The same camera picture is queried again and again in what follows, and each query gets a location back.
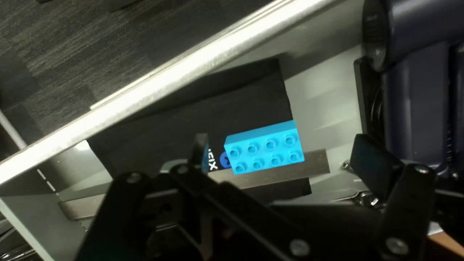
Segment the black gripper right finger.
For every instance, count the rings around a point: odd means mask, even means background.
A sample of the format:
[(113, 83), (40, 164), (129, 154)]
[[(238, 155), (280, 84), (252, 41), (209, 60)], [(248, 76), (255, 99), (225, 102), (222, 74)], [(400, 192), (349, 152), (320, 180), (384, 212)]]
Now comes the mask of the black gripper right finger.
[(435, 205), (436, 173), (404, 164), (368, 135), (356, 135), (349, 165), (384, 203), (375, 228), (381, 261), (422, 261)]

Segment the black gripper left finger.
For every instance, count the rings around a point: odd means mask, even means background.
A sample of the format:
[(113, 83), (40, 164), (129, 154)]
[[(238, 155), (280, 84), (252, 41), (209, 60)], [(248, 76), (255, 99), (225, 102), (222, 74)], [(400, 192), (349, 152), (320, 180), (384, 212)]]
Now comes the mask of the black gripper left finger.
[(167, 173), (119, 176), (77, 261), (307, 261), (310, 239), (229, 183), (207, 177), (209, 139)]

